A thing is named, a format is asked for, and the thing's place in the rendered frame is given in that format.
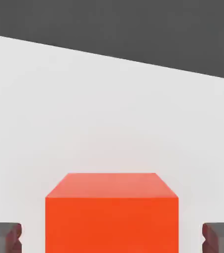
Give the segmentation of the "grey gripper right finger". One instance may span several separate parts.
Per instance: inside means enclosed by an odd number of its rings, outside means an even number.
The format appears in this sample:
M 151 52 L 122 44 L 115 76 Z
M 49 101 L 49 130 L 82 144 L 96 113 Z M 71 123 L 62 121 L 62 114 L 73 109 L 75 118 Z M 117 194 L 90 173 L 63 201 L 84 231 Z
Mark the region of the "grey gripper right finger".
M 224 253 L 224 222 L 202 225 L 202 253 Z

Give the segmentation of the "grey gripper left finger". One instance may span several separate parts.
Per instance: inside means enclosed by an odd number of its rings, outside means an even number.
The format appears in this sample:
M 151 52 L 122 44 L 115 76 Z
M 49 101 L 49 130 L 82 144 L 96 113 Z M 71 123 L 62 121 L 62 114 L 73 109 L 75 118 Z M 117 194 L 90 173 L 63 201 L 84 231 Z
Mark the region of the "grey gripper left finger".
M 21 234 L 20 223 L 0 222 L 0 253 L 22 253 Z

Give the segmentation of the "small red cube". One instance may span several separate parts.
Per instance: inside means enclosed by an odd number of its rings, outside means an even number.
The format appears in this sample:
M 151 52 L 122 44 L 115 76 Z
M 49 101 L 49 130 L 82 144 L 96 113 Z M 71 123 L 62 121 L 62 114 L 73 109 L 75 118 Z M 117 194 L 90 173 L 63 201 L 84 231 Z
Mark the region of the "small red cube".
M 179 253 L 179 198 L 155 173 L 69 173 L 45 198 L 45 253 Z

